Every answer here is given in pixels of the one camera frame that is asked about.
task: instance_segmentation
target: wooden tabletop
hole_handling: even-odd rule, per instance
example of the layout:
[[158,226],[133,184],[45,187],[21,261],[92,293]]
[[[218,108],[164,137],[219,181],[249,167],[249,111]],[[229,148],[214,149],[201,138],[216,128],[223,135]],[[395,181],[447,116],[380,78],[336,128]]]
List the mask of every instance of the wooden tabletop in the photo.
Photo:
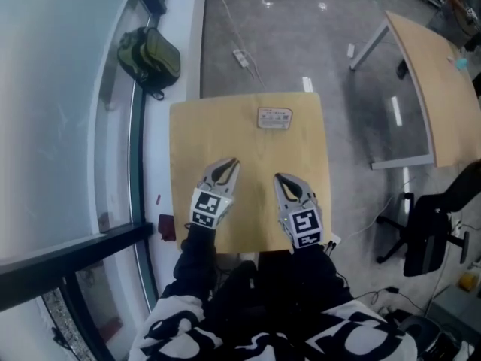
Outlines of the wooden tabletop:
[[[288,130],[260,129],[258,108],[290,108]],[[171,184],[177,243],[186,238],[192,193],[205,168],[221,158],[240,160],[235,203],[219,225],[218,253],[291,247],[277,222],[274,175],[307,181],[322,209],[324,242],[331,235],[331,187],[324,123],[315,93],[272,93],[185,102],[171,107]]]
[[466,70],[448,60],[461,57],[455,45],[431,30],[386,12],[413,67],[425,103],[437,167],[481,158],[481,110]]

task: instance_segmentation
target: person's shoe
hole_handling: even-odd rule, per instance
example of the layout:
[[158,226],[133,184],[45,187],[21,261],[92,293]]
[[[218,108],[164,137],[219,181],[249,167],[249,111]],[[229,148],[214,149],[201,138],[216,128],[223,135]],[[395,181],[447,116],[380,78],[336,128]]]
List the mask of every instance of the person's shoe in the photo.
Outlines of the person's shoe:
[[406,74],[407,69],[402,64],[398,65],[398,67],[396,68],[396,75],[399,77],[399,79],[403,80]]

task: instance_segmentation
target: backpack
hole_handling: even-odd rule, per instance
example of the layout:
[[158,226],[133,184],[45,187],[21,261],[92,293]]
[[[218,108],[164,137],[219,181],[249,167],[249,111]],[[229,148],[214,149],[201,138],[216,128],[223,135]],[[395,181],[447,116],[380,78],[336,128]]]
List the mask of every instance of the backpack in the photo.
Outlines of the backpack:
[[157,100],[164,98],[162,90],[180,76],[179,50],[153,27],[124,33],[117,58],[123,70]]

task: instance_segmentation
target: gray floor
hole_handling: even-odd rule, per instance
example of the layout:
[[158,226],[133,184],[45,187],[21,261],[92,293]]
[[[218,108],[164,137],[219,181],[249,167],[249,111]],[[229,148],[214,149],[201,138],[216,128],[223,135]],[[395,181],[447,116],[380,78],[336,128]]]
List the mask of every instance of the gray floor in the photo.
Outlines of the gray floor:
[[[399,81],[395,66],[401,53],[388,35],[356,72],[349,71],[348,43],[359,49],[383,18],[383,9],[425,24],[434,13],[422,0],[226,0],[246,48],[257,61],[267,92],[303,91],[302,77],[312,80],[320,95],[331,172],[332,229],[344,238],[332,259],[345,275],[354,296],[389,285],[401,288],[418,305],[425,305],[439,271],[416,278],[402,275],[403,250],[383,265],[376,256],[397,239],[388,226],[370,225],[387,201],[383,214],[402,220],[404,204],[398,194],[403,169],[371,171],[373,160],[427,152],[425,128],[414,86]],[[221,0],[207,0],[202,66],[203,97],[264,92],[232,56],[239,43]],[[397,126],[391,97],[397,96],[403,126]],[[444,191],[462,167],[410,168],[416,196]],[[481,196],[462,214],[464,223],[481,226],[477,212]],[[481,232],[471,233],[467,263],[481,253]],[[455,282],[465,266],[460,250],[449,251],[440,290]],[[364,299],[370,304],[371,298]],[[400,296],[382,294],[373,306],[392,305],[416,311]]]

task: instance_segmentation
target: black office chair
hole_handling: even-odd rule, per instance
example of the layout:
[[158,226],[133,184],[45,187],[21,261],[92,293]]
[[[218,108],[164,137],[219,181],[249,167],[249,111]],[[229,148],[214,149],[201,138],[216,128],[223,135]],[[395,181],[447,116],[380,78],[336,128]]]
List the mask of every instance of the black office chair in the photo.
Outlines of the black office chair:
[[447,242],[462,248],[460,263],[464,263],[469,247],[469,232],[464,239],[452,235],[452,224],[448,213],[460,211],[471,199],[481,192],[481,160],[471,163],[452,182],[449,189],[442,194],[421,196],[414,205],[414,194],[405,193],[410,200],[410,212],[407,226],[379,216],[378,223],[388,223],[399,230],[401,239],[385,255],[378,256],[377,262],[383,263],[407,244],[404,275],[416,275],[434,272],[441,267]]

